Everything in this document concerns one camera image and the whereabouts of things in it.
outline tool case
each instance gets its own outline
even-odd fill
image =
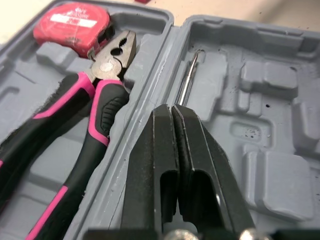
[[[41,16],[67,2],[53,1],[0,48],[0,142],[34,115],[65,75],[92,64],[68,47],[39,46],[33,38]],[[168,11],[78,2],[106,8],[115,34],[135,31],[137,54],[124,76],[129,103],[116,115],[105,157],[65,240],[81,240],[89,228],[120,226],[130,152],[151,111],[175,102],[197,49],[205,53],[186,106],[226,152],[257,229],[319,228],[320,33],[204,15],[176,27]],[[0,240],[24,239],[66,180],[89,109],[48,139],[50,146],[24,173],[0,215]]]

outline pliers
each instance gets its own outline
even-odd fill
[[[117,112],[129,101],[121,78],[136,54],[136,34],[123,31],[93,57],[91,68],[66,76],[56,93],[0,147],[0,207],[45,140],[93,98],[81,152],[67,180],[26,240],[56,240],[68,229],[88,181],[103,159]]]

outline tape measure label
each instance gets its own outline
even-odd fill
[[[53,14],[50,18],[50,21],[56,22],[56,23],[80,26],[84,28],[92,28],[97,23],[97,21],[95,20],[83,19],[83,18],[74,17],[74,16],[66,16],[59,13]]]

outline black handle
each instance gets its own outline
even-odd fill
[[[46,139],[82,109],[94,93],[95,88],[85,73],[66,76],[40,112],[1,144],[0,209]]]
[[[79,157],[26,240],[56,240],[65,234],[78,211],[92,173],[105,156],[115,116],[128,101],[129,94],[120,81],[103,80],[98,83]]]

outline tape measure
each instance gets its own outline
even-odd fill
[[[106,9],[86,3],[67,3],[50,9],[33,29],[38,44],[54,42],[91,58],[114,35]]]

